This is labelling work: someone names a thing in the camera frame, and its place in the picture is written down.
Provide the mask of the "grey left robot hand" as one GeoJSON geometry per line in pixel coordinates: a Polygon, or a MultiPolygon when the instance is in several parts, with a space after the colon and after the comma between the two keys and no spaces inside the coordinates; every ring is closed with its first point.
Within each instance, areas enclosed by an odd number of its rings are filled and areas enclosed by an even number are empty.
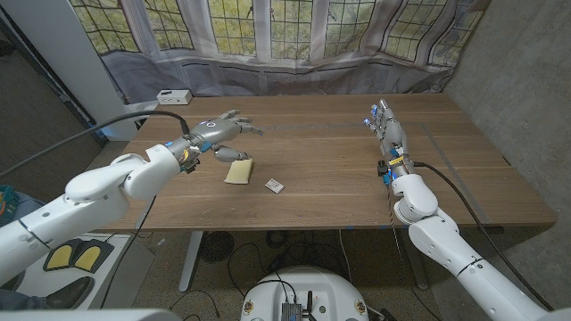
{"type": "Polygon", "coordinates": [[[212,150],[218,161],[249,160],[251,156],[248,153],[239,152],[222,144],[243,133],[263,134],[261,129],[252,125],[251,119],[239,117],[239,113],[239,110],[226,111],[217,118],[207,119],[195,125],[187,136],[190,144],[199,152],[212,150]]]}

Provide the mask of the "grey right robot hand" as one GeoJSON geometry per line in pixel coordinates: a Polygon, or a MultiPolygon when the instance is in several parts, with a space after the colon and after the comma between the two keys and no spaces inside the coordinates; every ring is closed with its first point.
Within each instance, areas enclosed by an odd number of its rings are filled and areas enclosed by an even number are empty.
{"type": "Polygon", "coordinates": [[[408,138],[387,101],[381,98],[378,104],[373,104],[370,114],[369,119],[364,119],[364,124],[378,139],[387,168],[395,177],[415,174],[409,156],[408,138]]]}

